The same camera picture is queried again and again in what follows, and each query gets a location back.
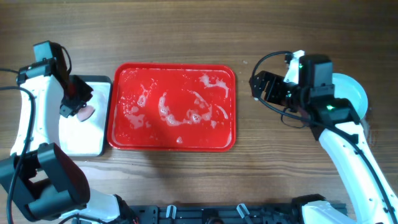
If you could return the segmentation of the pink sponge with green scourer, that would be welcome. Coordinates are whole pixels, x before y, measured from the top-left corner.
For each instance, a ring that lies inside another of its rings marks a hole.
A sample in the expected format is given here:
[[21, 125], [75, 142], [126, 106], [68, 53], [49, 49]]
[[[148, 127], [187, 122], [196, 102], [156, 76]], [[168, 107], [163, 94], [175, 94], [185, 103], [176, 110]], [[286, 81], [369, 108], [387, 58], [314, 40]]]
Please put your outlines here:
[[89, 119], [93, 115], [94, 112], [95, 112], [95, 108], [91, 105], [87, 105], [87, 106], [81, 108], [77, 112], [76, 116], [80, 122], [84, 122], [87, 119]]

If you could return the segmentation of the light blue plate with sauce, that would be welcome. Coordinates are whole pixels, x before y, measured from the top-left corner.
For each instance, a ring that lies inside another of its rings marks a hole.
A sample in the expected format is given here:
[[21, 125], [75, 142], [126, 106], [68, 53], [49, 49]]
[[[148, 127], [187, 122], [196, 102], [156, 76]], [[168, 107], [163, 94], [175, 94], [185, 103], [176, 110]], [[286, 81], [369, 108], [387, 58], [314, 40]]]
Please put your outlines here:
[[360, 83], [342, 73], [333, 73], [332, 83], [335, 86], [334, 97], [348, 99], [359, 118], [363, 119], [368, 110], [368, 96]]

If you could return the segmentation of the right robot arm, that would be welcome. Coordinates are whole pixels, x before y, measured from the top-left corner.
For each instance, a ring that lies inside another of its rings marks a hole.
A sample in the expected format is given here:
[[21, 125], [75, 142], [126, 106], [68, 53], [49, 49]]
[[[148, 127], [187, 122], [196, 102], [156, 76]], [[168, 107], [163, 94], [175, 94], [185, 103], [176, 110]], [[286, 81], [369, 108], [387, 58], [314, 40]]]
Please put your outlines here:
[[328, 56], [270, 53], [254, 66], [249, 84], [255, 100], [310, 128], [334, 163], [356, 215], [353, 220], [313, 194], [292, 200], [291, 223], [397, 223], [397, 195], [371, 153], [354, 104], [335, 96]]

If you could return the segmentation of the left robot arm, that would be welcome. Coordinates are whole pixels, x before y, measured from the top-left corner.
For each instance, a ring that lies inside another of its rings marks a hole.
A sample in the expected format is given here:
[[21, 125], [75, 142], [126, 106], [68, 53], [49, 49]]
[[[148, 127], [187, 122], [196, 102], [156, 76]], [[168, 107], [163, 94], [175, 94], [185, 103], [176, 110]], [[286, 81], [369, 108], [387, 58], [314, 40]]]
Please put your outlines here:
[[16, 72], [19, 128], [1, 161], [7, 222], [17, 207], [30, 222], [138, 223], [120, 196], [92, 189], [73, 161], [103, 153], [111, 80], [72, 74], [70, 55], [58, 43], [47, 40], [33, 50], [35, 62]]

